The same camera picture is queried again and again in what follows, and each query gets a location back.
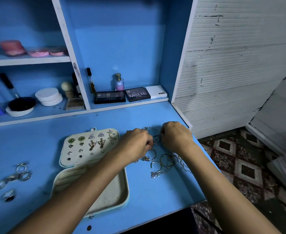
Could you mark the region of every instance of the open jewelry box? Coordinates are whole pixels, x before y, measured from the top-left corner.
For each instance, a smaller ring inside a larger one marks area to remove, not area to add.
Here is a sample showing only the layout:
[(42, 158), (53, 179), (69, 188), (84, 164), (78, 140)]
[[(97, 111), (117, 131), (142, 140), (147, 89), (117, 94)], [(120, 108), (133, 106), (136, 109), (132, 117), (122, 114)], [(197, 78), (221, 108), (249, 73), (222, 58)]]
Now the open jewelry box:
[[(113, 128), (74, 134), (63, 144), (59, 164), (65, 167), (53, 182), (51, 196), (65, 189), (87, 169), (92, 169), (108, 151), (119, 142), (119, 133)], [(84, 217), (93, 216), (126, 205), (129, 200), (129, 185), (125, 168), (109, 183)]]

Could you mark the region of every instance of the white wall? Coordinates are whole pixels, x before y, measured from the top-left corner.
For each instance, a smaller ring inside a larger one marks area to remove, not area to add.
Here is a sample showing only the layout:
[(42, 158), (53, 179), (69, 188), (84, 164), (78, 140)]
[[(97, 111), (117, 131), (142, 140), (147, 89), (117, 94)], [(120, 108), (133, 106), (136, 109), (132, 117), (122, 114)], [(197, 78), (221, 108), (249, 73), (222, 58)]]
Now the white wall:
[(279, 84), (250, 124), (286, 152), (286, 79)]
[(286, 0), (198, 0), (175, 105), (197, 138), (244, 126), (286, 76)]

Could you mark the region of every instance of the hand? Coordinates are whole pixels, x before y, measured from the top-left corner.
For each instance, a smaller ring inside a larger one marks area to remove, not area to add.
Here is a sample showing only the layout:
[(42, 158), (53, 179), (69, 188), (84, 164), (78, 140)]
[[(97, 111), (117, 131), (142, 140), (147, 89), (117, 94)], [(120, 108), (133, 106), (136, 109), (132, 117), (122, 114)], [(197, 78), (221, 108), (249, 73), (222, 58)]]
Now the hand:
[(192, 132), (180, 122), (166, 122), (160, 130), (161, 142), (172, 153), (182, 154), (183, 149), (194, 145)]
[(126, 166), (144, 157), (152, 148), (153, 137), (147, 130), (136, 128), (128, 130), (113, 151), (122, 157)]

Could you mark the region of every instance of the matte eyeshadow palette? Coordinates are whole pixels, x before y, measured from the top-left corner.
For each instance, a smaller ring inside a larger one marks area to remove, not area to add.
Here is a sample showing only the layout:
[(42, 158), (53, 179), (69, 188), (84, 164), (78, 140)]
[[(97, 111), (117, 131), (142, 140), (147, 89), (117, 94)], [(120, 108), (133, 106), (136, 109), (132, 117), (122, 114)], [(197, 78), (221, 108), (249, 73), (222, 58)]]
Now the matte eyeshadow palette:
[(149, 93), (144, 89), (144, 87), (128, 89), (125, 90), (125, 92), (129, 102), (150, 98)]
[(96, 92), (94, 98), (94, 104), (122, 103), (125, 101), (125, 92), (123, 90)]

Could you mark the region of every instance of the blue tabletop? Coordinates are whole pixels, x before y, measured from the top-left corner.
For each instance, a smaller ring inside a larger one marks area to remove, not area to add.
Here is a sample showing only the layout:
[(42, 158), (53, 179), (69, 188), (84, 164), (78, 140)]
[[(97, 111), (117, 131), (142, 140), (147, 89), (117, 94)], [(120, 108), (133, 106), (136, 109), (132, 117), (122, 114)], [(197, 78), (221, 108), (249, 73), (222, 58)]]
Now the blue tabletop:
[[(0, 180), (13, 174), (15, 165), (21, 162), (28, 162), (32, 171), (28, 181), (13, 181), (0, 190), (0, 197), (10, 189), (17, 192), (11, 202), (0, 200), (0, 233), (8, 232), (50, 198), (53, 180), (63, 169), (59, 157), (67, 136), (91, 127), (115, 128), (122, 136), (134, 128), (160, 128), (167, 121), (184, 124), (169, 102), (160, 102), (0, 127)], [(150, 177), (151, 171), (150, 162), (128, 165), (129, 203), (93, 219), (83, 219), (74, 233), (88, 233), (88, 225), (92, 233), (122, 232), (205, 199), (192, 174), (179, 167), (156, 178)]]

